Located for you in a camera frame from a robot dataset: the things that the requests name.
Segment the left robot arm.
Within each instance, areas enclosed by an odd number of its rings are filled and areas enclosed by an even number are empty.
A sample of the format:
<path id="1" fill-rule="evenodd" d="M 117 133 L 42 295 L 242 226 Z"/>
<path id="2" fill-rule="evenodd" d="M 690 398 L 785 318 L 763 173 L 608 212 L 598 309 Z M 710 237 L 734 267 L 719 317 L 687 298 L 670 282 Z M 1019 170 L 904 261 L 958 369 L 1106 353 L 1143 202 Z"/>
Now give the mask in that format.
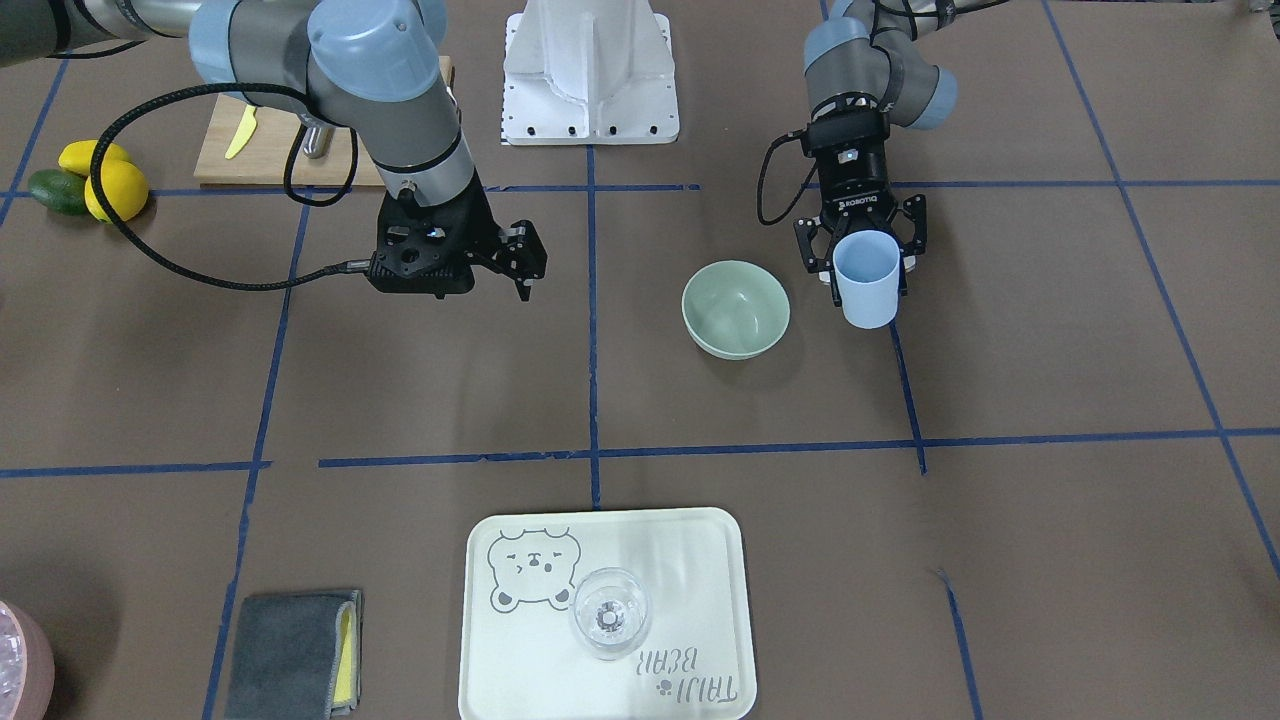
<path id="1" fill-rule="evenodd" d="M 957 102 L 957 81 L 916 41 L 992 1 L 837 1 L 806 37 L 809 119 L 788 140 L 813 161 L 820 205 L 795 222 L 805 269 L 835 286 L 835 247 L 854 231 L 882 231 L 906 270 L 927 250 L 927 199 L 900 200 L 886 143 L 895 127 L 933 129 Z"/>

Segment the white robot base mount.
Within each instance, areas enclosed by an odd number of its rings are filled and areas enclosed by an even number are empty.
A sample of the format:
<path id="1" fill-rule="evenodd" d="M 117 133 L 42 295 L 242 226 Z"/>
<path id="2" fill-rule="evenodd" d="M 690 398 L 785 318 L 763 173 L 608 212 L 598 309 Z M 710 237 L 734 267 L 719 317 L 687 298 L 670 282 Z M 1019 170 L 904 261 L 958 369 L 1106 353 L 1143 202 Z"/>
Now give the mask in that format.
<path id="1" fill-rule="evenodd" d="M 671 23 L 648 1 L 529 1 L 504 31 L 500 141 L 663 145 L 680 137 Z"/>

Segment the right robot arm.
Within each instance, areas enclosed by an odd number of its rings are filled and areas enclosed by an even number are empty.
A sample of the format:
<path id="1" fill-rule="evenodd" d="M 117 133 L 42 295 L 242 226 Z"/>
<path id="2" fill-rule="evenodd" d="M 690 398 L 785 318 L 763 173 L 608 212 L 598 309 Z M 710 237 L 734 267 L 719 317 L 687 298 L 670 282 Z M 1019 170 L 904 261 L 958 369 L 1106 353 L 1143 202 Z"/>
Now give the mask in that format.
<path id="1" fill-rule="evenodd" d="M 108 222 L 157 265 L 224 290 L 269 292 L 357 274 L 383 293 L 467 293 L 476 268 L 511 279 L 522 301 L 547 273 L 531 222 L 499 225 L 477 174 L 438 46 L 442 1 L 5 1 L 3 64 L 110 40 L 183 38 L 201 85 L 131 109 L 99 137 L 88 186 Z M 206 95 L 236 95 L 307 126 L 344 128 L 353 159 L 384 183 L 372 255 L 274 283 L 239 283 L 150 247 L 109 197 L 104 163 L 141 117 Z"/>

